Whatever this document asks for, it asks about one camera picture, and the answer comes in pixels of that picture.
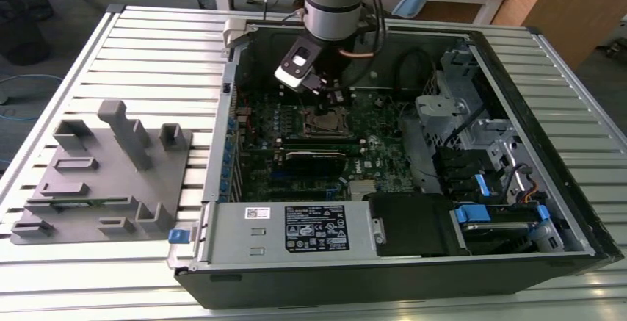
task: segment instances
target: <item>circuit board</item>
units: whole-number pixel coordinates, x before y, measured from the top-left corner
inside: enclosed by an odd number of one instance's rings
[[[243,201],[350,201],[350,184],[361,181],[381,192],[415,191],[398,126],[410,104],[355,91],[325,115],[299,98],[268,94],[242,105]],[[323,159],[299,162],[303,172],[287,175],[280,166],[290,156]]]

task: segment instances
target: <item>metal slat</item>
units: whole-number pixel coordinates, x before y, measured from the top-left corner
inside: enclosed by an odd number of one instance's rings
[[[98,113],[104,99],[72,99],[66,112]],[[216,116],[218,102],[124,100],[127,114]]]
[[[219,87],[155,87],[126,84],[82,84],[75,97],[119,99],[190,99],[218,100]]]
[[[224,24],[151,20],[119,20],[116,27],[128,29],[172,29],[179,31],[222,32]]]
[[[83,120],[91,128],[106,128],[108,127],[107,123],[100,121],[96,114],[67,114],[63,117],[64,119],[76,119]],[[142,120],[142,124],[147,129],[160,129],[162,124],[176,122],[182,128],[192,130],[212,130],[216,124],[216,118],[211,116],[183,116],[178,115],[172,117],[171,115],[142,115],[132,117]]]
[[[535,47],[538,43],[529,38],[486,37],[491,46]]]
[[[586,184],[627,184],[627,169],[570,169],[579,185]]]
[[[623,159],[565,159],[565,163],[569,168],[581,168],[581,167],[627,168],[627,158],[623,158]]]
[[[625,203],[627,202],[627,187],[625,186],[582,186],[590,202]]]
[[[511,75],[549,75],[549,76],[562,76],[558,69],[553,66],[543,65],[517,65],[517,64],[503,64],[507,72]]]
[[[549,136],[609,137],[598,123],[543,123],[542,128]]]
[[[114,60],[163,60],[172,62],[196,62],[198,60],[212,60],[214,63],[226,62],[218,51],[148,51],[119,48],[104,48],[98,53],[99,59]]]
[[[589,109],[578,98],[545,98],[526,96],[531,109]]]
[[[182,75],[175,73],[114,73],[90,71],[80,81],[84,84],[146,84],[164,86],[220,86],[223,77],[218,75]]]
[[[206,62],[143,62],[136,60],[95,60],[91,71],[134,71],[144,73],[215,73],[222,75],[224,66]]]
[[[613,214],[627,214],[627,199],[623,202],[617,203],[593,203],[593,208],[595,209],[595,212],[601,217],[607,217]]]
[[[559,152],[619,152],[617,142],[610,138],[550,137]]]
[[[502,54],[499,55],[499,60],[503,64],[549,65],[549,66],[554,65],[553,61],[549,59],[546,55],[531,57],[526,55]]]
[[[518,86],[522,95],[537,97],[578,98],[578,93],[570,87]]]
[[[216,22],[223,24],[228,17],[214,14],[196,14],[184,13],[179,14],[175,12],[155,12],[155,11],[124,11],[120,15],[120,19],[135,19],[135,20],[160,20],[160,21],[200,21],[200,22]]]
[[[501,58],[503,55],[526,55],[531,57],[546,57],[547,53],[538,47],[514,47],[514,46],[493,46],[497,56]]]
[[[531,109],[541,123],[599,123],[589,110]]]
[[[627,246],[627,224],[609,224],[606,229],[621,246]]]
[[[207,40],[151,40],[139,38],[110,38],[106,48],[126,48],[134,50],[158,49],[163,51],[222,51],[224,42]]]
[[[218,32],[172,31],[167,29],[114,29],[110,37],[142,38],[144,40],[211,40],[223,41]]]
[[[623,153],[603,153],[603,152],[565,152],[559,156],[566,161],[569,159],[607,159],[621,161],[627,159],[627,155]]]
[[[517,86],[570,87],[566,79],[559,76],[513,75],[511,80]]]

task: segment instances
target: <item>warning label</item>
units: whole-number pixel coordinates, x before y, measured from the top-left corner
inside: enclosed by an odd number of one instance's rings
[[[345,207],[286,207],[286,249],[291,253],[351,250]]]

